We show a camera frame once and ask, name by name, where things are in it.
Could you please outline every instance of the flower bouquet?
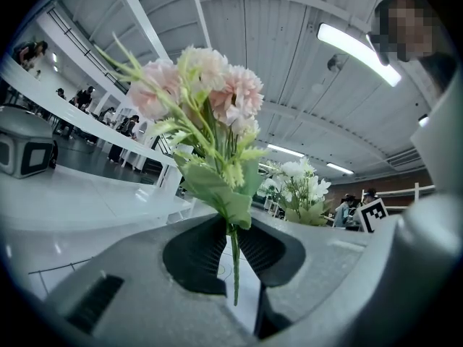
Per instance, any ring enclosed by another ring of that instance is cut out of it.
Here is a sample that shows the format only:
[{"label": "flower bouquet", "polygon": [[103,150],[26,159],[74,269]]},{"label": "flower bouquet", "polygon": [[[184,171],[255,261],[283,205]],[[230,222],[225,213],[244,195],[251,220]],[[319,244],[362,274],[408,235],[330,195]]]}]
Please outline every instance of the flower bouquet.
[{"label": "flower bouquet", "polygon": [[295,223],[322,226],[326,220],[322,214],[327,211],[325,194],[331,182],[318,182],[315,169],[307,158],[299,162],[272,165],[274,179],[267,179],[258,194],[272,196],[286,212],[286,218]]},{"label": "flower bouquet", "polygon": [[174,151],[184,177],[182,186],[215,208],[231,237],[234,304],[239,290],[238,228],[251,226],[250,207],[262,182],[252,146],[259,129],[255,120],[263,102],[263,84],[249,69],[228,64],[218,51],[186,48],[177,61],[158,59],[141,66],[116,39],[131,66],[103,57],[120,68],[114,73],[131,83],[127,95],[147,119],[158,121],[150,136],[173,134],[172,145],[191,145],[193,153]]}]

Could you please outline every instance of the white ceiling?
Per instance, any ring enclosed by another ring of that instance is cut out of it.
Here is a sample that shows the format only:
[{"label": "white ceiling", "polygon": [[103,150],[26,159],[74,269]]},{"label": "white ceiling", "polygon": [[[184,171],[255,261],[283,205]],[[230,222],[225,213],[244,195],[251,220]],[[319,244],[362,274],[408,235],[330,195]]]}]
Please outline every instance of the white ceiling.
[{"label": "white ceiling", "polygon": [[[321,0],[368,23],[380,0]],[[176,61],[188,45],[206,46],[194,0],[140,0],[169,56]],[[142,64],[155,60],[121,0],[59,0],[82,34],[117,60],[121,39]],[[410,136],[429,105],[397,63],[401,82],[391,87],[356,58],[343,56],[344,68],[328,71],[339,51],[320,42],[321,22],[365,42],[365,34],[328,12],[288,0],[203,0],[213,48],[232,64],[249,67],[264,83],[265,104],[258,115],[259,143],[273,143],[307,154],[321,176],[341,181],[336,163],[356,177],[398,172],[381,159],[411,149]],[[323,92],[312,86],[323,83]],[[296,159],[272,152],[269,159]]]}]

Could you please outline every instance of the flower stem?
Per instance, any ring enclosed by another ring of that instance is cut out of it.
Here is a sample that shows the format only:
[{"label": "flower stem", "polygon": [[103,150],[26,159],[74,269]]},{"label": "flower stem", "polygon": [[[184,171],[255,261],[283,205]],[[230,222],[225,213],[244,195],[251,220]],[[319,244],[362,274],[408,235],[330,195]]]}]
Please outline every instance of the flower stem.
[{"label": "flower stem", "polygon": [[238,231],[234,229],[230,233],[231,253],[233,255],[233,274],[234,274],[234,305],[238,305],[238,290],[239,290],[239,245]]}]

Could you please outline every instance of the fluorescent light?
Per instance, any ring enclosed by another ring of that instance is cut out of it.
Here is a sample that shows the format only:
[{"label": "fluorescent light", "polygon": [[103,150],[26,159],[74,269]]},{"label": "fluorescent light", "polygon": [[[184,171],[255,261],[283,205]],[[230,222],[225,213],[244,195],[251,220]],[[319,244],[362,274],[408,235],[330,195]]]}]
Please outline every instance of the fluorescent light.
[{"label": "fluorescent light", "polygon": [[304,157],[304,155],[302,153],[294,152],[294,151],[286,149],[284,147],[277,147],[276,145],[272,145],[272,144],[269,144],[267,146],[274,149],[274,150],[279,150],[280,152],[285,152],[285,153],[288,153],[288,154],[296,155],[296,157]]},{"label": "fluorescent light", "polygon": [[328,167],[334,168],[335,170],[344,172],[345,174],[352,175],[354,171],[350,171],[347,168],[339,167],[338,165],[335,165],[333,163],[327,163],[326,164]]},{"label": "fluorescent light", "polygon": [[373,71],[382,76],[390,86],[397,85],[402,78],[391,65],[382,65],[376,53],[368,48],[368,46],[326,23],[320,25],[317,37],[318,40],[322,40],[340,48],[342,51],[345,51],[369,66]]},{"label": "fluorescent light", "polygon": [[427,122],[429,121],[429,117],[427,114],[425,114],[424,116],[421,116],[419,119],[418,119],[418,123],[420,124],[421,127],[424,127]]},{"label": "fluorescent light", "polygon": [[267,166],[267,165],[264,165],[263,163],[259,163],[259,166],[266,167],[266,168],[273,170],[272,166]]}]

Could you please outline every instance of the gray floor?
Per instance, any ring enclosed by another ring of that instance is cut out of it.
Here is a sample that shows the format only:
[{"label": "gray floor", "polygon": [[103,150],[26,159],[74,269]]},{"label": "gray floor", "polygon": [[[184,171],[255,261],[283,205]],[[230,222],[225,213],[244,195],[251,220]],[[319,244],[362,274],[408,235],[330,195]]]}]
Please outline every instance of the gray floor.
[{"label": "gray floor", "polygon": [[121,163],[111,163],[108,155],[100,148],[89,145],[78,136],[72,140],[66,140],[59,135],[54,135],[54,139],[58,144],[57,164],[60,166],[87,174],[142,184],[154,184],[158,179],[157,176],[135,172],[129,165],[123,168]]}]

